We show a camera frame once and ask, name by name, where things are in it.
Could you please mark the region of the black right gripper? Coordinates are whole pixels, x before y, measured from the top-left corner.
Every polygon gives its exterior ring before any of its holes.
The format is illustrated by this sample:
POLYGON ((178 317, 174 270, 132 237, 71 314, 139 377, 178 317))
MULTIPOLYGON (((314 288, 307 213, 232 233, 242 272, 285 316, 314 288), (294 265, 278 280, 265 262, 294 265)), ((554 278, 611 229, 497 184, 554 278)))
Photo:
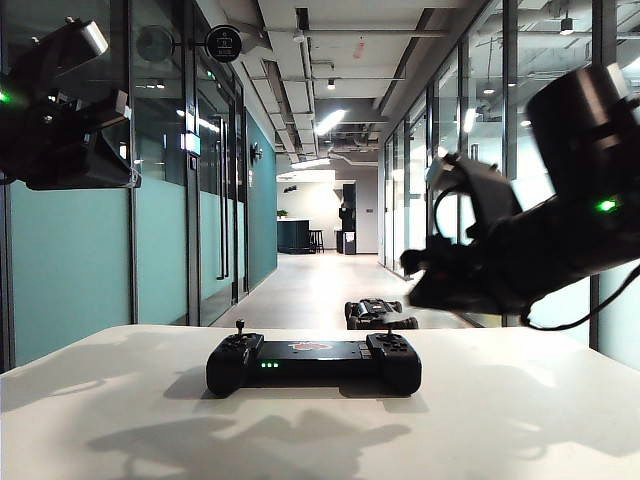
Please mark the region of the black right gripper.
POLYGON ((409 249, 401 255, 401 267, 407 275, 425 271, 408 294, 409 304, 450 312, 499 314, 500 307, 491 296, 505 295, 496 270, 505 239, 491 234, 461 245, 437 234, 428 240, 426 249, 409 249))

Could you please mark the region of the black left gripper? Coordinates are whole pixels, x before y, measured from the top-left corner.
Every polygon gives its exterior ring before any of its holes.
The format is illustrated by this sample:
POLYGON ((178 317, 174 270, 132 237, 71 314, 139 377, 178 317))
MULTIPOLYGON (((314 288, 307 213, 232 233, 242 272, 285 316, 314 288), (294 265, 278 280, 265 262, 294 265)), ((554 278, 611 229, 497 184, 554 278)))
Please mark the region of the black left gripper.
POLYGON ((41 151, 34 173, 24 182, 32 190, 139 188, 141 174, 122 158, 103 129, 130 117, 128 94, 112 90, 86 103, 62 91, 9 88, 9 149, 41 151))

